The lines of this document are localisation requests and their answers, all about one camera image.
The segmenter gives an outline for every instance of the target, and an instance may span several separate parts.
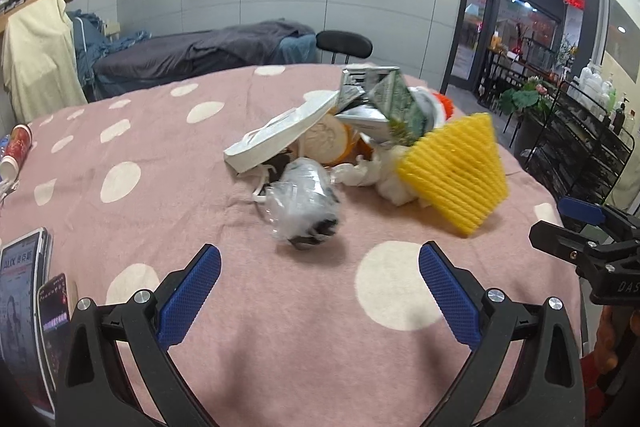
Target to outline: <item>polka dot tablecloth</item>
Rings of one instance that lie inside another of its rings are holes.
[[[331,241],[301,252],[273,240],[252,201],[256,180],[236,178],[222,152],[339,79],[333,66],[243,68],[36,120],[0,235],[46,227],[50,275],[66,272],[98,304],[154,289],[204,243],[216,245],[222,275],[169,353],[222,427],[417,427],[468,355],[422,282],[422,243],[437,241],[456,266],[514,300],[558,296],[575,331],[577,278],[529,246],[530,226],[554,219],[553,200],[502,149],[510,197],[470,239],[431,208],[339,187]],[[511,350],[482,414],[497,405],[516,357]]]

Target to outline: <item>gray floor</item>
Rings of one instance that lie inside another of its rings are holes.
[[[511,141],[513,132],[516,129],[516,121],[514,118],[511,119],[507,131],[503,133],[509,117],[506,115],[499,116],[498,113],[490,112],[487,108],[482,107],[478,103],[478,100],[476,100],[476,96],[471,91],[449,85],[449,87],[447,87],[446,95],[453,101],[453,104],[459,108],[460,111],[466,114],[472,114],[475,112],[489,113],[494,122],[495,136],[498,143],[511,152],[509,142]]]
[[[499,114],[491,112],[487,108],[479,105],[478,100],[476,100],[475,95],[471,91],[450,85],[447,87],[446,95],[453,101],[454,105],[459,108],[459,110],[466,114],[472,114],[475,112],[489,113],[494,123],[495,136],[497,137],[498,143],[505,147],[509,152],[513,152],[509,147],[509,142],[511,141],[511,136],[513,136],[513,132],[515,131],[515,119],[511,119],[511,122],[507,127],[507,131],[503,133],[508,117],[505,115],[499,116]],[[598,322],[600,321],[600,312],[602,311],[602,307],[596,306],[589,300],[591,286],[586,280],[580,280],[580,288],[582,290],[582,298],[584,302],[584,309],[582,312],[582,348],[584,353],[587,354],[593,350],[593,346],[595,344],[596,330],[598,328]]]

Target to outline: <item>silver bolt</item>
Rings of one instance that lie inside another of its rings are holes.
[[[138,304],[144,304],[151,298],[151,293],[147,290],[140,290],[133,296],[133,300]]]
[[[494,288],[492,290],[489,290],[486,293],[487,297],[489,297],[490,301],[493,302],[502,302],[504,301],[504,293],[502,293],[500,290]]]
[[[84,311],[89,306],[91,306],[91,299],[88,299],[87,297],[84,297],[78,301],[78,309],[80,311]]]
[[[551,306],[555,310],[561,310],[562,301],[558,297],[551,297],[549,299],[549,306]]]

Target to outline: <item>yellow foam net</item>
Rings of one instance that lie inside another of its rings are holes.
[[[508,194],[491,116],[477,113],[420,138],[398,162],[400,178],[465,235]]]

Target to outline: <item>chair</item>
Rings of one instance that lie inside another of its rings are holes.
[[[332,52],[334,56],[331,63],[335,64],[335,55],[346,55],[344,63],[347,64],[351,57],[369,58],[373,52],[373,44],[369,39],[358,33],[326,30],[316,35],[316,46],[326,52]]]

